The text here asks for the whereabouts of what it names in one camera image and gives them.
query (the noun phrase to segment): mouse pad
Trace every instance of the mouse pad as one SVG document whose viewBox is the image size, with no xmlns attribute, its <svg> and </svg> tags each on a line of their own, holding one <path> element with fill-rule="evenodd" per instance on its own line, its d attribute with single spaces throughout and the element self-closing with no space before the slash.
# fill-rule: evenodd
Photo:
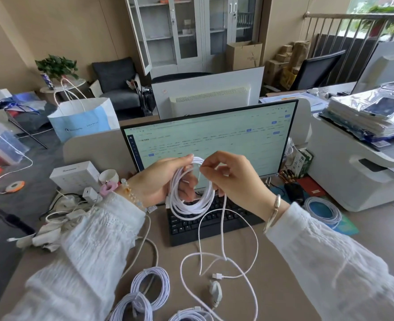
<svg viewBox="0 0 394 321">
<path fill-rule="evenodd" d="M 271 185 L 270 190 L 275 195 L 280 195 L 284 201 L 291 204 L 288 194 L 286 194 L 286 192 L 285 192 L 284 186 L 278 186 L 278 188 L 276 188 L 273 185 Z M 307 194 L 306 191 L 304 190 L 304 198 L 307 199 L 309 197 L 311 197 L 311 196 L 309 194 Z M 321 196 L 321 198 L 326 199 L 327 201 L 330 201 L 326 196 Z M 318 214 L 320 214 L 321 216 L 329 217 L 331 215 L 330 210 L 325 205 L 320 204 L 320 203 L 314 203 L 313 205 L 312 205 L 312 208 L 317 209 Z M 344 214 L 342 214 L 341 222 L 333 230 L 337 231 L 338 233 L 345 234 L 345 235 L 354 235 L 354 234 L 359 233 L 359 230 L 357 229 L 357 227 Z"/>
</svg>

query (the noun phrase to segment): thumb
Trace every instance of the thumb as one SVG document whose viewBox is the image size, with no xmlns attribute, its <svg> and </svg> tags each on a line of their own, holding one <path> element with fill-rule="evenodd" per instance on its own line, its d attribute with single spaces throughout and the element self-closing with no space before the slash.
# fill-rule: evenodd
<svg viewBox="0 0 394 321">
<path fill-rule="evenodd" d="M 222 188 L 222 185 L 228 179 L 227 176 L 224 176 L 221 172 L 211 167 L 200 167 L 200 172 L 211 182 L 216 183 L 220 188 Z"/>
<path fill-rule="evenodd" d="M 170 161 L 172 168 L 177 170 L 179 168 L 183 168 L 184 166 L 188 166 L 193 162 L 194 154 L 188 154 L 186 156 L 178 157 Z"/>
</svg>

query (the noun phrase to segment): person's left hand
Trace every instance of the person's left hand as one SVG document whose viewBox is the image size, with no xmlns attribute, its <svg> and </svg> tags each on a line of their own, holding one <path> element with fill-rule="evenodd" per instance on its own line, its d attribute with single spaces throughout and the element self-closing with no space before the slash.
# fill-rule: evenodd
<svg viewBox="0 0 394 321">
<path fill-rule="evenodd" d="M 194 155 L 189 154 L 178 158 L 162 159 L 153 163 L 127 180 L 131 192 L 145 207 L 158 204 L 166 199 L 169 193 L 170 180 L 176 170 L 183 168 L 183 171 L 186 171 L 192 168 L 193 158 Z M 192 172 L 188 172 L 179 183 L 179 197 L 186 202 L 192 202 L 196 198 L 194 187 L 197 184 L 197 177 Z"/>
</svg>

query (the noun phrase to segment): gold bracelet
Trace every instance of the gold bracelet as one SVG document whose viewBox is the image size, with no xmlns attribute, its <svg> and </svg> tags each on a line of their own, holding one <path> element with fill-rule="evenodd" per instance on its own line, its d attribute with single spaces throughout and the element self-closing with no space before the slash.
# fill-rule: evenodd
<svg viewBox="0 0 394 321">
<path fill-rule="evenodd" d="M 143 206 L 142 202 L 132 193 L 131 187 L 127 183 L 127 180 L 121 184 L 121 188 L 124 191 L 124 194 L 131 199 L 133 204 L 135 204 L 140 210 L 146 212 L 146 208 Z"/>
<path fill-rule="evenodd" d="M 271 214 L 271 217 L 268 219 L 267 224 L 265 225 L 264 230 L 262 231 L 263 233 L 267 232 L 271 224 L 273 224 L 273 221 L 276 218 L 277 213 L 279 212 L 280 201 L 281 201 L 281 197 L 280 195 L 277 195 L 276 200 L 274 201 L 273 213 Z"/>
</svg>

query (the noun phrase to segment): person's right hand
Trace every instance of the person's right hand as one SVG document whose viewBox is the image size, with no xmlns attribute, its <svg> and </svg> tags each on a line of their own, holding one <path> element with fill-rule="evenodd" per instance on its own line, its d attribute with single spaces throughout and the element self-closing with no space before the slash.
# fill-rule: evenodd
<svg viewBox="0 0 394 321">
<path fill-rule="evenodd" d="M 245 156 L 217 151 L 204 160 L 200 172 L 212 182 L 213 189 L 219 190 L 219 196 L 226 194 L 242 208 L 264 220 L 269 218 L 276 195 L 264 185 Z M 282 201 L 282 206 L 285 210 L 289 205 Z"/>
</svg>

